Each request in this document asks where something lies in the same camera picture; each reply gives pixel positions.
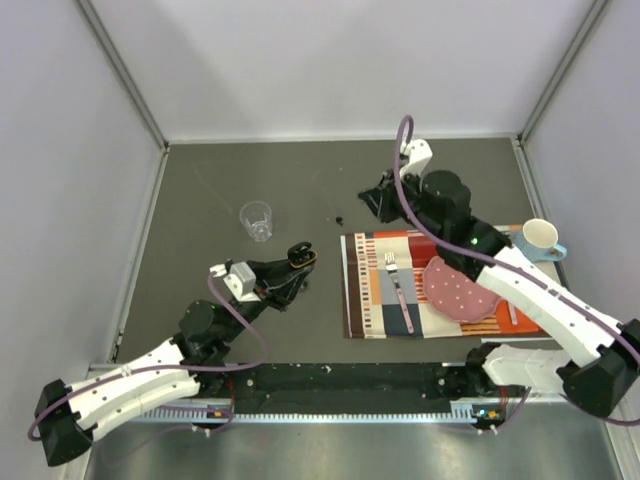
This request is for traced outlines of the black oval earbud case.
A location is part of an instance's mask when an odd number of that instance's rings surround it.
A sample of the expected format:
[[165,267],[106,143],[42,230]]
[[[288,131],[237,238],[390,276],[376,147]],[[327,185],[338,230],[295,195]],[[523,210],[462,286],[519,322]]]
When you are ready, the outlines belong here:
[[312,248],[312,243],[308,241],[299,242],[291,246],[287,251],[287,260],[293,269],[314,266],[317,257],[317,253]]

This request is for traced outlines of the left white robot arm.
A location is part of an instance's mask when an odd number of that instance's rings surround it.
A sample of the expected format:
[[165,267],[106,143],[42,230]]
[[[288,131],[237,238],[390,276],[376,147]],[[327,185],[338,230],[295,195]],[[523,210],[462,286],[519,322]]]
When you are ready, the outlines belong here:
[[227,374],[253,369],[268,356],[252,323],[265,310],[285,311],[314,270],[316,253],[305,243],[270,262],[227,261],[211,267],[212,300],[190,303],[178,332],[113,370],[43,387],[28,438],[41,444],[50,467],[67,464],[129,420],[176,400],[216,396]]

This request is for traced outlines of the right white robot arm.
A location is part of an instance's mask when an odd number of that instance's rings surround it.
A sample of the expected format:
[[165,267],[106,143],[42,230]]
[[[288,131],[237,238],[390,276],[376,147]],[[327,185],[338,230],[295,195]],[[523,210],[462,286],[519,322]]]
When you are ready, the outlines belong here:
[[610,418],[639,377],[638,320],[616,320],[544,274],[507,235],[473,215],[469,188],[450,171],[401,179],[386,171],[358,197],[383,223],[413,224],[449,267],[513,304],[560,345],[549,354],[502,344],[478,349],[466,372],[474,393],[487,396],[501,385],[547,390]]

